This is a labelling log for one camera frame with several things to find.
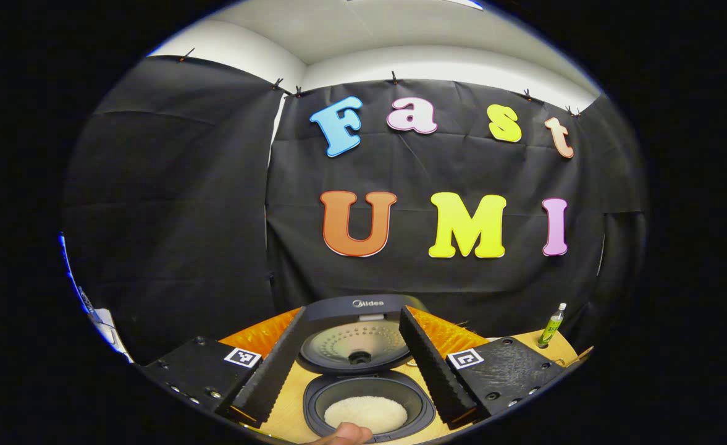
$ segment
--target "table surface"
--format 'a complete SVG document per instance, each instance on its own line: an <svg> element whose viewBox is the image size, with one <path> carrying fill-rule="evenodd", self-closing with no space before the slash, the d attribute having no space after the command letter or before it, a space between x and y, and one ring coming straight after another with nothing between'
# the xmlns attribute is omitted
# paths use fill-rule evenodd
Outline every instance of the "table surface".
<svg viewBox="0 0 727 445"><path fill-rule="evenodd" d="M559 332L553 335L553 339L546 349L540 349L536 346L536 341L541 333L541 330L532 333L522 333L513 336L513 338L527 344L531 349L563 367L572 363L578 357L572 346L566 341L566 338ZM426 383L423 381L421 372L417 367L403 364L402 366L395 367L393 370L406 374L415 380L423 391L426 392L426 395L429 396ZM303 416L303 393L306 390L306 386L316 377L319 377L319 374L306 371L300 365L294 363L292 370L287 376L287 380L284 382L281 393L275 401L269 420L262 423L261 429L255 431L294 443L307 443L319 439L319 436L316 436L306 424ZM451 431L440 420L439 416L435 416L433 422L421 431L411 436L391 440L386 443L389 445L414 445L415 443L426 442L427 440L446 436L446 434L456 433L467 428L469 425L470 423Z"/></svg>

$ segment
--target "letter m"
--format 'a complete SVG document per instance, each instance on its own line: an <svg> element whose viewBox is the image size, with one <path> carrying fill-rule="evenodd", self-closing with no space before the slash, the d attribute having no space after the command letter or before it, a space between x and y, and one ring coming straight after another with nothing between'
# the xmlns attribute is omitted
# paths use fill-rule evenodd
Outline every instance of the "letter m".
<svg viewBox="0 0 727 445"><path fill-rule="evenodd" d="M451 235L462 256L468 256L473 245L481 235L476 247L479 258L499 258L505 253L501 244L503 209L506 200L499 195L486 195L481 199L473 218L459 195L442 192L432 195L432 203L437 207L437 238L429 248L429 255L435 258L450 258L456 253L451 245Z"/></svg>

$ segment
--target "open lid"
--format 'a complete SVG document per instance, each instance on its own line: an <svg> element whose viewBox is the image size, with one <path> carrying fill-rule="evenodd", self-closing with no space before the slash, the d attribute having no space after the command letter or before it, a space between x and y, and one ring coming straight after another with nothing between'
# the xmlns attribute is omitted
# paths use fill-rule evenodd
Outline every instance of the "open lid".
<svg viewBox="0 0 727 445"><path fill-rule="evenodd" d="M425 310L409 295L353 295L324 299L306 307L304 321L311 332L298 363L319 374L365 375L385 371L410 360L399 333L403 306Z"/></svg>

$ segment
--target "green bottle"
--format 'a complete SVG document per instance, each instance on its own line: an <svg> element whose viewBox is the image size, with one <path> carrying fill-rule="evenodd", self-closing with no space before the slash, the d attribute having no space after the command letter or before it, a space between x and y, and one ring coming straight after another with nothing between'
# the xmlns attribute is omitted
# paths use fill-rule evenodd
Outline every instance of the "green bottle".
<svg viewBox="0 0 727 445"><path fill-rule="evenodd" d="M550 343L550 339L553 337L553 334L558 330L558 327L561 326L564 309L566 309L566 303L563 302L558 305L558 311L553 313L553 316L550 317L550 321L547 322L547 327L544 328L544 332L542 332L542 335L539 336L539 341L537 342L541 349L547 347L547 344Z"/></svg>

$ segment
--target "black fabric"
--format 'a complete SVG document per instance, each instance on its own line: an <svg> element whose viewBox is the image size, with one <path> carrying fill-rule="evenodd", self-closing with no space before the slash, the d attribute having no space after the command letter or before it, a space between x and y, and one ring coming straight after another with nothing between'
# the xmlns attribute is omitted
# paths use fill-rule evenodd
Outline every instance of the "black fabric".
<svg viewBox="0 0 727 445"><path fill-rule="evenodd" d="M361 129L353 132L361 143L329 158L326 136L309 117L347 96L363 102L355 110ZM434 105L436 132L398 132L386 124L392 101L406 96ZM516 112L522 130L518 143L493 138L490 104ZM573 158L555 149L544 126L551 117L569 130ZM276 307L287 310L340 295L405 293L442 318L465 322L482 335L505 336L542 329L558 303L566 302L569 320L561 331L569 333L577 349L588 347L606 322L608 307L625 297L626 277L642 255L645 224L638 222L648 203L637 150L628 124L604 96L579 117L499 88L459 82L358 82L291 96L273 142L267 180ZM330 190L358 196L349 222L356 239L365 239L371 230L366 194L397 195L383 250L350 257L327 248L319 197ZM505 256L463 257L457 251L452 258L430 257L437 230L437 208L430 199L436 192L459 194L471 214L484 195L505 197ZM553 197L568 203L569 251L546 257L542 200ZM635 220L606 216L623 212ZM628 241L620 242L622 236ZM598 275L600 260L605 270Z"/></svg>
<svg viewBox="0 0 727 445"><path fill-rule="evenodd" d="M65 187L76 281L138 363L275 315L264 190L282 91L177 59L144 59L106 96Z"/></svg>

